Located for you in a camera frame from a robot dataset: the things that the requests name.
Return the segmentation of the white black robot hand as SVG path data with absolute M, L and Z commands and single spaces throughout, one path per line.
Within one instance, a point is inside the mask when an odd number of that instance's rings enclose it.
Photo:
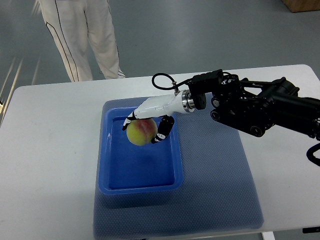
M 157 125 L 157 134 L 151 143 L 156 144 L 170 135 L 175 123 L 174 113 L 192 113 L 198 107 L 199 101 L 189 90 L 149 97 L 126 117 L 122 129 L 127 132 L 127 127 L 133 120 L 153 119 Z

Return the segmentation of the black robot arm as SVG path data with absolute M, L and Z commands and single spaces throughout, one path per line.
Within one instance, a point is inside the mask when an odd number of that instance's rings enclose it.
M 320 101 L 299 97 L 299 88 L 285 77 L 266 81 L 239 79 L 221 69 L 195 75 L 186 81 L 194 106 L 206 108 L 205 94 L 211 93 L 211 118 L 255 137 L 277 125 L 320 138 Z

